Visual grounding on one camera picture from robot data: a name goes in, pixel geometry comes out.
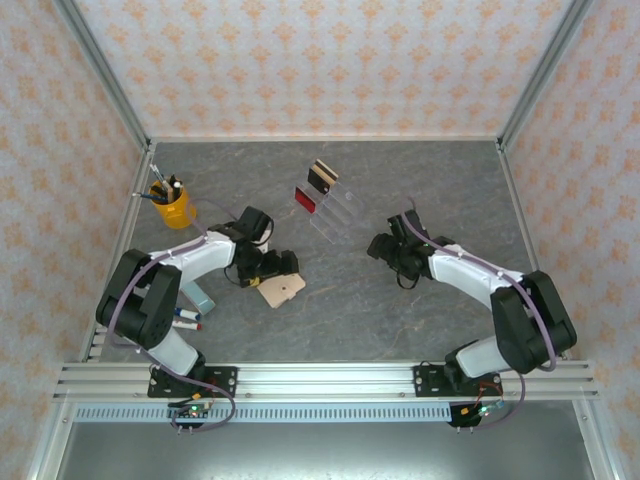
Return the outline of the beige leather card holder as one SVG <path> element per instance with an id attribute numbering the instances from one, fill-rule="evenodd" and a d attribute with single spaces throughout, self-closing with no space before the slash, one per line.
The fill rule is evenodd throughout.
<path id="1" fill-rule="evenodd" d="M 280 275 L 270 278 L 257 287 L 258 292 L 272 309 L 292 300 L 306 286 L 299 274 Z"/>

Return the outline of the red card with black stripe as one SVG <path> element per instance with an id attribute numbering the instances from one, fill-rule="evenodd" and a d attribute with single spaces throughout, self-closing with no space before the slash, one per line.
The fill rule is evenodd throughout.
<path id="1" fill-rule="evenodd" d="M 297 185 L 294 190 L 294 199 L 313 215 L 322 201 L 322 196 L 313 187 Z"/>

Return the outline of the clear acrylic card stand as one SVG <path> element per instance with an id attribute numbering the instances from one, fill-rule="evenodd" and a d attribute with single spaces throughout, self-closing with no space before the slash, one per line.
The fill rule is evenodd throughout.
<path id="1" fill-rule="evenodd" d="M 313 187 L 307 181 L 308 170 L 313 166 L 314 162 L 309 165 L 306 177 L 297 185 Z M 319 194 L 322 196 L 322 201 L 313 215 L 299 205 L 309 215 L 309 223 L 331 243 L 336 243 L 345 238 L 349 230 L 359 223 L 363 215 L 364 204 L 349 186 L 341 182 L 340 177 L 327 194 Z"/>

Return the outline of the black plastic card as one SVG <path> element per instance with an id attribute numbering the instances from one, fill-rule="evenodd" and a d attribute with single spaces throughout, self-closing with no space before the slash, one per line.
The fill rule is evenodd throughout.
<path id="1" fill-rule="evenodd" d="M 322 195 L 327 194 L 331 186 L 335 183 L 335 180 L 326 172 L 314 168 L 308 170 L 307 181 Z"/>

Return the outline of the beige card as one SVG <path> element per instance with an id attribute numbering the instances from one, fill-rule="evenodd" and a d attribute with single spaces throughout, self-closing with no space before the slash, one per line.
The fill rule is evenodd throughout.
<path id="1" fill-rule="evenodd" d="M 316 159 L 314 161 L 313 168 L 315 170 L 321 171 L 323 175 L 328 178 L 329 183 L 335 182 L 339 178 L 338 174 L 320 159 Z"/>

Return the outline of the light blue eraser block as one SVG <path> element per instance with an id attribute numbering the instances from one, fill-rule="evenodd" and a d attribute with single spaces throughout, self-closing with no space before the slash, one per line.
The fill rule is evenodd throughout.
<path id="1" fill-rule="evenodd" d="M 181 291 L 200 315 L 207 315 L 216 306 L 215 302 L 195 281 L 184 285 Z"/>

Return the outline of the yellow pen cup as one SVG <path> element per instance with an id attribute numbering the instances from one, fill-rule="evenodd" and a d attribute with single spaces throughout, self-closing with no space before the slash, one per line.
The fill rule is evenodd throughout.
<path id="1" fill-rule="evenodd" d="M 162 196 L 162 188 L 158 181 L 155 181 L 149 187 L 149 194 Z M 190 199 L 189 193 L 183 184 L 183 192 L 179 200 L 166 204 L 160 204 L 152 201 L 156 211 L 161 216 L 165 225 L 170 229 L 179 230 L 184 229 L 192 224 L 192 221 L 197 218 L 197 210 L 195 205 Z"/>

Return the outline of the small circuit board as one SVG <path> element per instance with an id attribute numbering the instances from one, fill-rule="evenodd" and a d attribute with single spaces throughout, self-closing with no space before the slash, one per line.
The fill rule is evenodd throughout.
<path id="1" fill-rule="evenodd" d="M 178 432 L 193 433 L 204 426 L 210 416 L 211 402 L 185 404 L 169 409 L 168 418 L 171 426 Z"/>
<path id="2" fill-rule="evenodd" d="M 501 410 L 504 407 L 504 401 L 498 400 L 484 404 L 474 403 L 455 403 L 450 405 L 451 420 L 448 424 L 456 429 L 476 428 L 480 425 L 485 417 Z"/>

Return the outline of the grey metal panel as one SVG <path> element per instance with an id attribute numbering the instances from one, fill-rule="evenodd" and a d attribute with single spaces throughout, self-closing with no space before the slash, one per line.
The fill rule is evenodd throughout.
<path id="1" fill-rule="evenodd" d="M 56 480 L 595 480 L 569 403 L 480 431 L 445 423 L 80 423 Z"/>

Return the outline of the aluminium cross rail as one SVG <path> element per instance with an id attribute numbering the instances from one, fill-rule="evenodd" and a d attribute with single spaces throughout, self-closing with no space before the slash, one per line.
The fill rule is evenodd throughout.
<path id="1" fill-rule="evenodd" d="M 414 363 L 239 363 L 235 398 L 241 402 L 409 401 L 416 397 Z M 501 375 L 503 397 L 517 400 L 597 400 L 597 385 L 587 361 L 562 361 L 551 373 Z M 142 400 L 150 367 L 145 363 L 68 363 L 62 367 L 54 397 L 77 402 Z"/>

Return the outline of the aluminium side rail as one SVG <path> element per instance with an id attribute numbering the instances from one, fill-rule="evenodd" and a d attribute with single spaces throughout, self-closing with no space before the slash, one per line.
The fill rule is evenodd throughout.
<path id="1" fill-rule="evenodd" d="M 539 263 L 538 263 L 536 253 L 534 251 L 531 234 L 527 225 L 527 221 L 525 219 L 524 209 L 522 207 L 522 202 L 520 200 L 520 197 L 517 191 L 517 187 L 515 184 L 513 173 L 511 171 L 511 167 L 509 165 L 506 150 L 505 150 L 505 147 L 499 142 L 499 140 L 496 140 L 495 146 L 496 146 L 497 155 L 500 161 L 500 165 L 504 173 L 506 184 L 510 193 L 511 201 L 513 203 L 519 229 L 525 245 L 528 261 L 530 263 L 532 270 L 535 271 L 538 269 Z M 542 336 L 542 340 L 549 357 L 549 359 L 539 367 L 539 370 L 547 373 L 551 373 L 556 369 L 557 362 L 566 361 L 567 356 L 564 351 L 557 353 L 554 350 L 547 325 L 545 324 L 542 314 L 538 306 L 536 305 L 534 298 L 532 297 L 532 290 L 530 288 L 524 288 L 524 291 L 525 291 L 525 296 L 524 296 L 525 303 L 528 305 L 528 308 L 533 313 L 534 320 L 538 325 L 540 335 Z"/>
<path id="2" fill-rule="evenodd" d="M 118 235 L 112 249 L 111 260 L 106 270 L 103 284 L 98 292 L 97 300 L 101 299 L 102 293 L 109 283 L 109 280 L 114 273 L 122 254 L 127 250 L 131 242 L 140 208 L 140 200 L 137 197 L 134 197 L 133 193 L 135 191 L 139 191 L 146 185 L 146 181 L 149 175 L 149 164 L 155 154 L 156 146 L 157 141 L 155 139 L 151 139 L 148 142 L 148 145 L 143 148 L 136 170 L 131 178 L 131 182 L 127 190 L 125 207 L 122 210 L 122 215 L 118 226 Z M 92 313 L 87 331 L 83 339 L 82 347 L 77 358 L 77 360 L 81 363 L 86 363 L 87 361 L 97 361 L 101 355 L 101 353 L 97 353 L 96 355 L 91 354 L 94 337 L 97 330 L 101 327 L 101 325 L 95 321 L 94 315 L 95 313 Z"/>

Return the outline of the aluminium frame post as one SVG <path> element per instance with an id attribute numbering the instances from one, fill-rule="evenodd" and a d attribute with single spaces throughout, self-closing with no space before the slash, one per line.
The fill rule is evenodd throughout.
<path id="1" fill-rule="evenodd" d="M 150 138 L 76 0 L 51 0 L 75 37 L 135 144 L 146 151 Z"/>
<path id="2" fill-rule="evenodd" d="M 500 153 L 505 153 L 515 141 L 593 2 L 594 0 L 571 0 L 502 132 L 496 137 Z"/>

